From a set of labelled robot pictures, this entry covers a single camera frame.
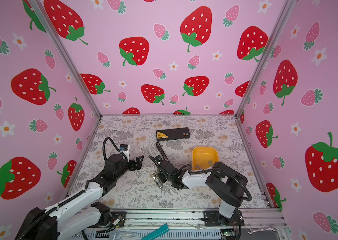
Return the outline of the beige staple box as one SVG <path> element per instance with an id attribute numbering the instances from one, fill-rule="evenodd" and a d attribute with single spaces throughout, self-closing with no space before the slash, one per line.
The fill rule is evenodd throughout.
<path id="1" fill-rule="evenodd" d="M 162 188 L 164 187 L 164 185 L 163 185 L 163 183 L 162 183 L 162 181 L 161 181 L 159 175 L 158 175 L 157 173 L 153 172 L 153 173 L 152 173 L 152 177 L 153 177 L 153 179 L 154 179 L 154 181 L 155 181 L 157 187 L 158 187 L 159 189 L 162 189 Z"/>

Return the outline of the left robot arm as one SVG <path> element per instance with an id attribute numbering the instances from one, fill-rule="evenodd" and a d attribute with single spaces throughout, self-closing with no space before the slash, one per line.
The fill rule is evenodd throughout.
<path id="1" fill-rule="evenodd" d="M 46 209 L 34 208 L 25 217 L 17 240 L 67 240 L 87 227 L 109 219 L 110 208 L 96 201 L 112 190 L 127 171 L 140 170 L 144 156 L 127 160 L 113 154 L 97 176 L 64 200 Z"/>

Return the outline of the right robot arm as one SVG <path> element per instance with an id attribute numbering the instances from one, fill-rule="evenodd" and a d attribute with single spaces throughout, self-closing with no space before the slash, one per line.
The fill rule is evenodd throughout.
<path id="1" fill-rule="evenodd" d="M 218 214 L 226 220 L 234 216 L 243 201 L 252 200 L 247 189 L 247 178 L 221 162 L 215 162 L 206 170 L 193 171 L 191 165 L 178 169 L 167 160 L 155 160 L 153 157 L 150 159 L 159 170 L 161 181 L 169 181 L 175 189 L 210 188 L 222 199 Z"/>

